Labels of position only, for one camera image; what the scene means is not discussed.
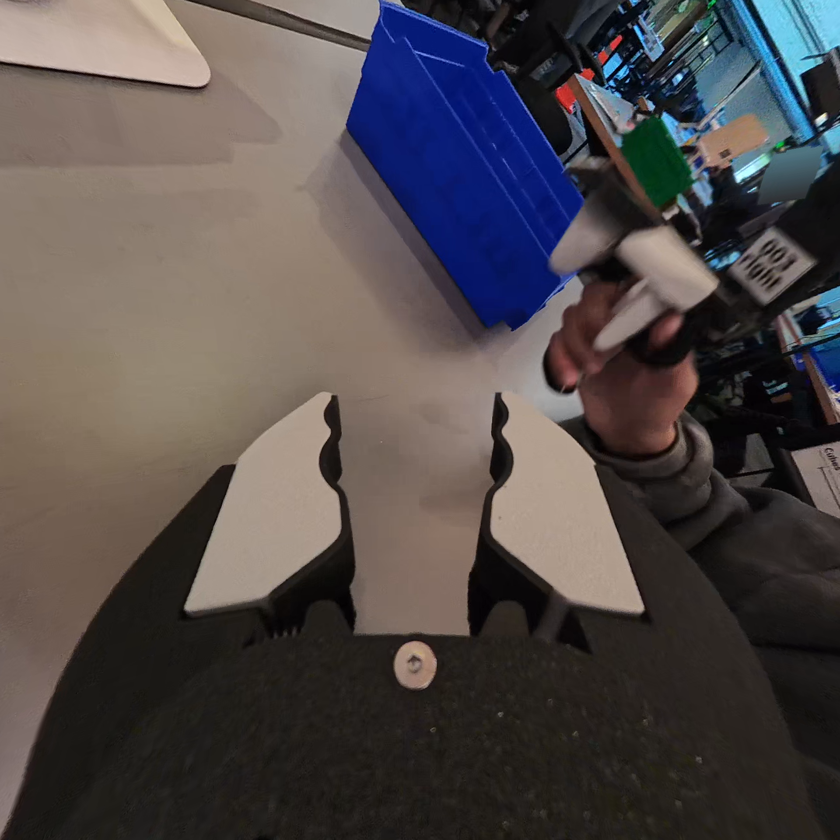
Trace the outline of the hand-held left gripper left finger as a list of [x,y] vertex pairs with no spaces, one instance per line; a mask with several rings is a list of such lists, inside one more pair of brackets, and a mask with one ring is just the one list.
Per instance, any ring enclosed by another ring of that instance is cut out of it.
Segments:
[[339,399],[316,394],[238,458],[197,567],[191,618],[256,611],[277,634],[302,629],[317,602],[354,627],[354,543],[340,487]]

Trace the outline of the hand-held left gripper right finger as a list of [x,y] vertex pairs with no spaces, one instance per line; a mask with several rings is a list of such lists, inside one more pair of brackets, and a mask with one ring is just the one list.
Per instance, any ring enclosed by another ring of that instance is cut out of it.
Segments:
[[513,392],[495,395],[491,486],[469,573],[469,632],[502,604],[525,632],[585,640],[580,613],[641,622],[643,597],[593,457]]

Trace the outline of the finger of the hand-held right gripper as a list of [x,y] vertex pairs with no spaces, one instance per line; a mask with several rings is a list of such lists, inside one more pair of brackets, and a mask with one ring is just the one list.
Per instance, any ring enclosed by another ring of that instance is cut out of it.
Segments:
[[629,233],[627,196],[588,196],[549,257],[554,275],[570,276],[615,253]]
[[639,228],[616,247],[616,258],[668,310],[686,313],[718,289],[717,276],[669,225]]

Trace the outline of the blue plastic bin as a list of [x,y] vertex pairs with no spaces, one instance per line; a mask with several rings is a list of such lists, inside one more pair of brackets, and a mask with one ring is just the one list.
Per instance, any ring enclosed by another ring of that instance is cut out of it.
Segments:
[[550,256],[584,201],[487,51],[380,2],[346,130],[478,319],[515,330],[568,282]]

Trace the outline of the person's right forearm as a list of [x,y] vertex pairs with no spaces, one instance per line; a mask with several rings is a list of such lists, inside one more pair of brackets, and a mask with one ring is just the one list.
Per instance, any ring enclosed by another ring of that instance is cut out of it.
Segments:
[[609,453],[582,416],[562,426],[699,565],[753,644],[838,654],[837,518],[780,490],[732,486],[687,413],[649,458]]

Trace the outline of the person's right hand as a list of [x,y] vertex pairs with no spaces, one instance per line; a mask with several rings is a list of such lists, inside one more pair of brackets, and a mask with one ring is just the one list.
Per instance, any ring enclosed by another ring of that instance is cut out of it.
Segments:
[[677,365],[655,368],[626,350],[595,350],[595,338],[629,287],[629,282],[587,283],[578,302],[564,310],[560,330],[543,356],[543,371],[554,390],[578,393],[585,423],[605,451],[648,458],[676,441],[679,419],[699,377],[691,355]]

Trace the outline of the printed paper sheet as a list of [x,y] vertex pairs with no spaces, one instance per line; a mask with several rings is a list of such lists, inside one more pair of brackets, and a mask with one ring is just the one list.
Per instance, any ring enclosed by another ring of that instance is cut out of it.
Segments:
[[839,518],[839,443],[796,449],[791,456],[812,506]]

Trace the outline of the person's body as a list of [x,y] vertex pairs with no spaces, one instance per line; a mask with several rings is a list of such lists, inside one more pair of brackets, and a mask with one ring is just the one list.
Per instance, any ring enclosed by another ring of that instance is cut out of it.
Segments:
[[839,838],[838,620],[738,619],[770,679],[826,838]]

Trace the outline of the white stand with wooden board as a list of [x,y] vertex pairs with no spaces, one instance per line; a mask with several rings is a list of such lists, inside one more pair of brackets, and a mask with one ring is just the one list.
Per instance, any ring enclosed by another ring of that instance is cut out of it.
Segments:
[[1,61],[179,88],[211,80],[164,1],[2,1]]

